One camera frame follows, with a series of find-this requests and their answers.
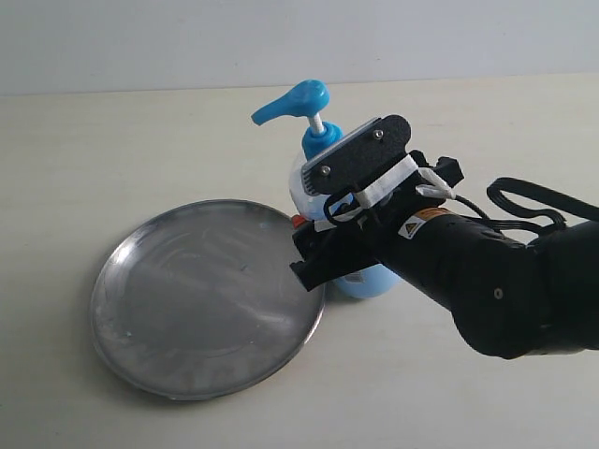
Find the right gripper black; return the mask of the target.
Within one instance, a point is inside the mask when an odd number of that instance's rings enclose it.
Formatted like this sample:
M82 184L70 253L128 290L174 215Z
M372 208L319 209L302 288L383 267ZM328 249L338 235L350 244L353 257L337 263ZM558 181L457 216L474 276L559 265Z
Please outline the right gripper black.
M302 186L301 168L292 172L289 189L298 210L291 218L293 241L302 259L291 263L290 268L306 290L334 282L343 291L387 291L400 280L373 256L361 224L402 186L414 199L420 196L416 187L424 184L426 197L438 199L463 179L455 159L442 157L432 167L422 152L407 154L416 162L417 172L370 209L363 209L352 194L309 196Z

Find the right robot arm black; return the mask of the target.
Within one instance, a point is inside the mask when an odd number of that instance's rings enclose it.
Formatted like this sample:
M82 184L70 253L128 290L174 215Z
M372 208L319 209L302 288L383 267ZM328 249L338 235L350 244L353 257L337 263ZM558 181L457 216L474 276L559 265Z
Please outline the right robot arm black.
M412 151L417 170L374 209L326 228L299 225L292 270L307 289L382 265L450 312L483 355L573 354L598 346L598 209L515 178L488 197L509 213L464 216L430 196L462 179L459 163L435 166Z

